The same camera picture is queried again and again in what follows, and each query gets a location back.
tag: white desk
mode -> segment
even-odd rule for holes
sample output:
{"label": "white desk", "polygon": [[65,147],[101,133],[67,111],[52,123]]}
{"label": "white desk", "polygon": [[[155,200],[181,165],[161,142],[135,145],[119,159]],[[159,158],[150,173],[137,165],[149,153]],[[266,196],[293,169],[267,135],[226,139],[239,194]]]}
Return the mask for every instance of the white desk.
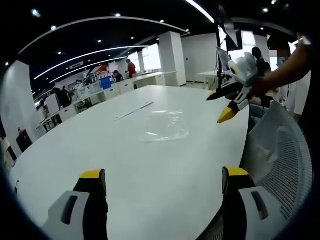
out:
{"label": "white desk", "polygon": [[[238,167],[249,108],[217,124],[229,101],[210,91],[146,86],[103,102],[59,125],[29,147],[10,174],[18,198],[38,226],[79,175],[105,169],[107,233],[112,240],[194,240],[220,209],[222,167]],[[118,121],[116,117],[154,102]],[[151,112],[181,110],[188,136],[143,142]]]}
{"label": "white desk", "polygon": [[[165,75],[170,75],[170,74],[175,74],[177,73],[176,71],[173,71],[173,72],[156,72],[156,73],[150,73],[150,74],[146,74],[146,75],[142,75],[142,76],[137,76],[137,77],[134,77],[134,78],[131,78],[131,79],[127,79],[127,80],[124,80],[124,81],[121,81],[121,82],[117,82],[117,83],[113,83],[111,85],[111,87],[113,89],[116,89],[116,88],[120,88],[119,91],[115,90],[117,93],[119,92],[120,94],[125,94],[127,93],[128,91],[131,91],[131,90],[134,90],[134,87],[133,85],[136,84],[138,88],[142,88],[142,87],[145,87],[145,86],[148,86],[148,85],[154,85],[154,86],[165,86],[166,85],[166,80],[165,80]],[[125,92],[122,92],[121,93],[121,90],[123,89],[121,86],[126,86],[126,85],[129,85],[131,84],[132,85],[132,88],[131,89],[126,89]],[[70,108],[76,108],[76,104],[86,100],[86,99],[89,99],[93,96],[96,96],[96,95],[99,95],[99,94],[103,94],[104,92],[106,91],[109,91],[110,88],[108,89],[102,89],[100,91],[97,91],[97,92],[94,92],[94,93],[90,93],[87,97],[84,97],[82,99],[78,99],[74,102],[71,103],[70,106],[67,107]],[[41,127],[44,123],[46,123],[48,120],[52,119],[54,116],[60,114],[61,112],[65,111],[66,108],[62,108],[60,111],[56,112],[55,114],[47,117],[45,120],[41,121],[37,127],[37,129],[39,127]]]}
{"label": "white desk", "polygon": [[197,74],[199,77],[201,78],[205,78],[204,79],[204,87],[206,88],[207,85],[209,84],[209,79],[214,79],[216,76],[217,76],[217,71],[207,71],[207,72],[202,72],[202,73],[199,73]]}

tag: red shirt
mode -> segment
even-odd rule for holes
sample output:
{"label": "red shirt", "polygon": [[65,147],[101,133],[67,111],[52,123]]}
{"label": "red shirt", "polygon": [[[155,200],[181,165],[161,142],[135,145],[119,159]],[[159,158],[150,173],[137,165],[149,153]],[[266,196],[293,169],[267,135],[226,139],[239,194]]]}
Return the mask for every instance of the red shirt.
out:
{"label": "red shirt", "polygon": [[132,63],[132,62],[130,62],[129,64],[128,64],[128,72],[129,72],[129,75],[132,77],[134,74],[136,74],[137,72],[136,72],[136,66]]}

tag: man in red shirt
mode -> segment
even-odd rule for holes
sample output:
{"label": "man in red shirt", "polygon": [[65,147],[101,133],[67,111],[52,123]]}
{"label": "man in red shirt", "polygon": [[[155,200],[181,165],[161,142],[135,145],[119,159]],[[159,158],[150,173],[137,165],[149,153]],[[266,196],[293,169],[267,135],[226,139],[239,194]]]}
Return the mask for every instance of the man in red shirt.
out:
{"label": "man in red shirt", "polygon": [[128,70],[125,71],[126,73],[129,72],[129,78],[132,79],[134,74],[136,74],[136,66],[134,65],[133,62],[131,62],[130,59],[126,60],[126,63],[128,64]]}

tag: white pillar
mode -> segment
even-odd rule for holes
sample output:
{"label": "white pillar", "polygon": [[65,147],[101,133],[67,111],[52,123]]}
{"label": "white pillar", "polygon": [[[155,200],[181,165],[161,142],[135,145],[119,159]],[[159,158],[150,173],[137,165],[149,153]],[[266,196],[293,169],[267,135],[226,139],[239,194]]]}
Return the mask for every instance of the white pillar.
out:
{"label": "white pillar", "polygon": [[142,54],[142,51],[138,51],[138,59],[139,59],[140,71],[141,73],[144,73],[146,68],[145,68],[145,61],[144,61],[144,56]]}
{"label": "white pillar", "polygon": [[22,154],[17,144],[18,128],[26,130],[33,143],[44,134],[44,129],[36,129],[39,122],[36,121],[29,66],[20,61],[16,61],[3,78],[0,114],[7,139],[17,157]]}
{"label": "white pillar", "polygon": [[176,72],[176,84],[185,85],[187,81],[181,35],[171,31],[160,35],[159,53],[163,72]]}

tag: hand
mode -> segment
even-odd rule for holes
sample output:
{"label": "hand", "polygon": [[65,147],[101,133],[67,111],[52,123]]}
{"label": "hand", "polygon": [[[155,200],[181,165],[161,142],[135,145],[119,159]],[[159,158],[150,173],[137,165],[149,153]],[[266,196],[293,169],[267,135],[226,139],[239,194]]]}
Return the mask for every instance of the hand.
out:
{"label": "hand", "polygon": [[255,96],[264,96],[270,90],[270,81],[267,77],[260,77],[252,84],[252,92]]}

